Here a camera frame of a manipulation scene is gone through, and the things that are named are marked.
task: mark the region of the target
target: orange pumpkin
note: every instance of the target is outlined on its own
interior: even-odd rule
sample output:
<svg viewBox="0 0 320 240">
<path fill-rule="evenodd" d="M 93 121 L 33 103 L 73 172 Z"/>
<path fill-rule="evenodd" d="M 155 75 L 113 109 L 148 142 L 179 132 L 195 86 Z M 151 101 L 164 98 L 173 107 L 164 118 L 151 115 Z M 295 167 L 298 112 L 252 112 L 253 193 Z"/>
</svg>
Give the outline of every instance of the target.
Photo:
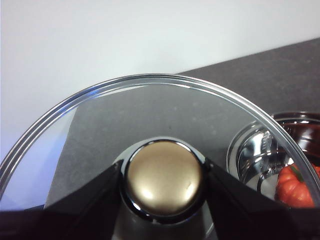
<svg viewBox="0 0 320 240">
<path fill-rule="evenodd" d="M 320 177 L 320 167 L 313 166 Z M 275 198 L 294 208 L 313 208 L 310 192 L 295 164 L 284 167 L 279 175 Z"/>
</svg>

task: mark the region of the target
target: round knob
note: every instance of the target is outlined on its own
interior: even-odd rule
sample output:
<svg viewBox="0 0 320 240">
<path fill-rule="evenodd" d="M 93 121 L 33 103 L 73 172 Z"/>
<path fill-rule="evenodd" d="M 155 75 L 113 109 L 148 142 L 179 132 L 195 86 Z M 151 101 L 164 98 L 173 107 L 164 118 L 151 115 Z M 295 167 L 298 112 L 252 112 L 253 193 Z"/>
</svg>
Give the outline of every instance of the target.
<svg viewBox="0 0 320 240">
<path fill-rule="evenodd" d="M 202 181 L 197 157 L 181 143 L 161 140 L 141 147 L 127 168 L 134 206 L 151 215 L 172 216 L 195 200 Z"/>
</svg>

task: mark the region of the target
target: pumpkin stem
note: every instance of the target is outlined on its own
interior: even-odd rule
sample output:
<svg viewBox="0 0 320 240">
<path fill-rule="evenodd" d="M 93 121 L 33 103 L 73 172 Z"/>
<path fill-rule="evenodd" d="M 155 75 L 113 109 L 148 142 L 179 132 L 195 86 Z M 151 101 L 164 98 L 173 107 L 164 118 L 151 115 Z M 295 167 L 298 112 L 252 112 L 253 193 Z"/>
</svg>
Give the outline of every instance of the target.
<svg viewBox="0 0 320 240">
<path fill-rule="evenodd" d="M 294 166 L 290 166 L 291 170 L 294 172 L 296 178 L 303 183 L 304 182 L 304 178 L 302 177 L 301 173 L 298 171 L 298 169 L 296 169 Z"/>
</svg>

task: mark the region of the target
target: glass lid rim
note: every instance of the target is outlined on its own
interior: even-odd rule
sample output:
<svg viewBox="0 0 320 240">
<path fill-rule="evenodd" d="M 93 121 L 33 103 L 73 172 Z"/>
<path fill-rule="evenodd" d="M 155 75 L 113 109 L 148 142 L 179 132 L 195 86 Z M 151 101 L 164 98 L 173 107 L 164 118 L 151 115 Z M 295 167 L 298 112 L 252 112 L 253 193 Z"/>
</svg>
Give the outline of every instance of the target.
<svg viewBox="0 0 320 240">
<path fill-rule="evenodd" d="M 220 98 L 227 100 L 228 102 L 240 107 L 242 110 L 246 111 L 260 123 L 265 125 L 271 133 L 279 140 L 279 143 L 285 147 L 288 154 L 292 159 L 296 159 L 297 166 L 300 169 L 303 176 L 310 176 L 306 179 L 306 184 L 311 193 L 314 205 L 320 207 L 320 179 L 312 165 L 309 163 L 308 159 L 304 155 L 301 148 L 295 143 L 295 141 L 290 137 L 290 135 L 266 112 L 261 108 L 247 100 L 246 98 L 240 96 L 239 94 L 214 84 L 209 81 L 205 81 L 195 77 L 177 75 L 177 74 L 165 74 L 165 73 L 143 73 L 121 76 L 106 80 L 95 85 L 89 86 L 79 92 L 71 95 L 65 100 L 61 101 L 44 115 L 42 115 L 37 121 L 35 121 L 25 133 L 18 139 L 18 141 L 13 145 L 11 150 L 3 159 L 0 165 L 0 199 L 6 189 L 6 186 L 14 173 L 16 167 L 18 166 L 20 160 L 23 158 L 26 151 L 30 148 L 33 142 L 56 120 L 60 119 L 60 116 L 64 115 L 71 109 L 75 108 L 82 102 L 85 102 L 95 96 L 98 90 L 103 88 L 111 88 L 116 84 L 126 83 L 130 80 L 138 79 L 159 79 L 159 80 L 172 80 L 188 83 L 190 85 L 196 86 L 198 90 L 203 92 L 209 92 L 210 94 L 216 95 Z"/>
</svg>

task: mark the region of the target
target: dark countertop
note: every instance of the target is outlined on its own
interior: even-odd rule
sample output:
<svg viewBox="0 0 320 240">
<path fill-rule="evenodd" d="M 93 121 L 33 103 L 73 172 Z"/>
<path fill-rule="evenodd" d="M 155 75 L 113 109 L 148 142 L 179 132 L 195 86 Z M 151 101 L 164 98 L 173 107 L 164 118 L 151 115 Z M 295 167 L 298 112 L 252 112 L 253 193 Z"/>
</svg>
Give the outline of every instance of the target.
<svg viewBox="0 0 320 240">
<path fill-rule="evenodd" d="M 269 114 L 320 112 L 320 38 L 180 74 L 230 89 Z"/>
</svg>

